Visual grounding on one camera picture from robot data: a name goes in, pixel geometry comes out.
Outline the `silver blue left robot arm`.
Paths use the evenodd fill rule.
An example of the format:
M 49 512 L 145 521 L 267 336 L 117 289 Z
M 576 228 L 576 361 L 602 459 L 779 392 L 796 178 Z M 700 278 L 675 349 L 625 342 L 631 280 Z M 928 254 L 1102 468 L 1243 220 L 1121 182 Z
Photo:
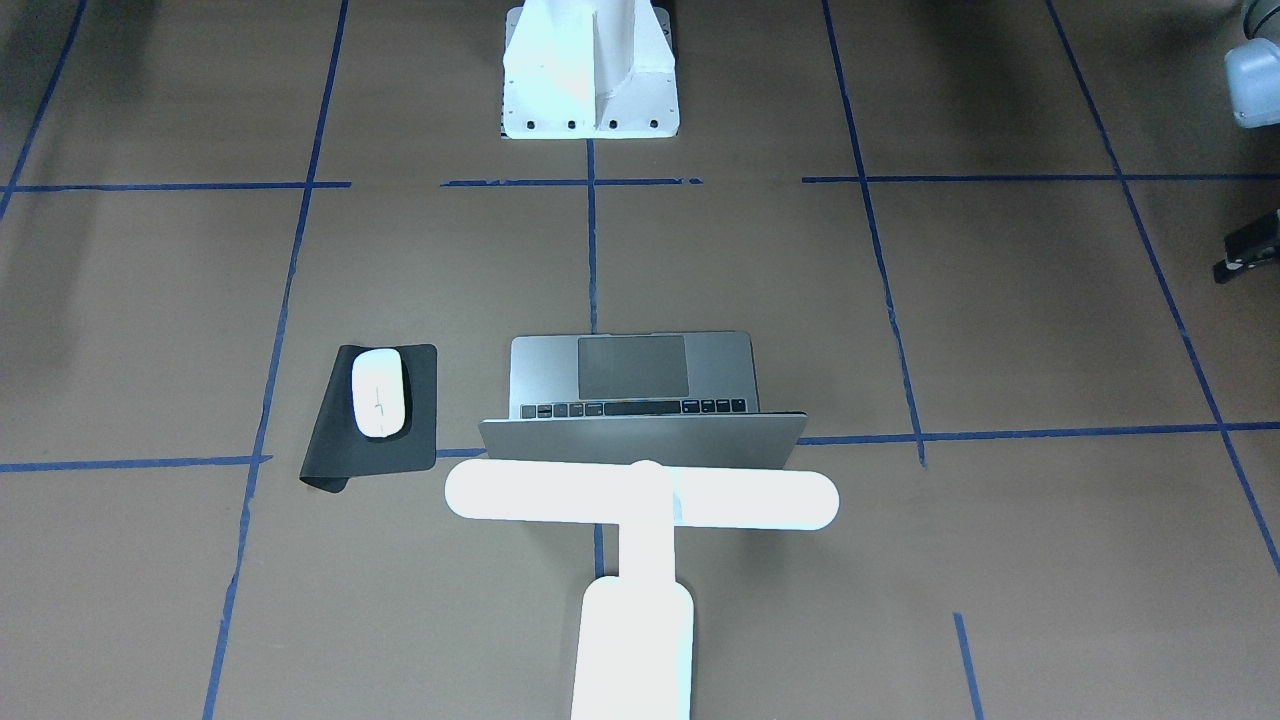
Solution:
M 1231 117 L 1244 129 L 1279 123 L 1279 3 L 1244 1 L 1242 33 L 1245 42 L 1224 58 Z M 1224 237 L 1224 259 L 1213 265 L 1213 281 L 1226 284 L 1244 272 L 1275 264 L 1279 213 L 1268 211 Z

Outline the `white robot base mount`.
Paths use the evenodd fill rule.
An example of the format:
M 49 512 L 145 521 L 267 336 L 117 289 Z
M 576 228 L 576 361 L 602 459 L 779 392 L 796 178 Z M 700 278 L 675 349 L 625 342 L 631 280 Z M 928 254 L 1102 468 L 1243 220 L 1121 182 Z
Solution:
M 671 138 L 681 113 L 669 1 L 525 1 L 506 14 L 500 132 Z

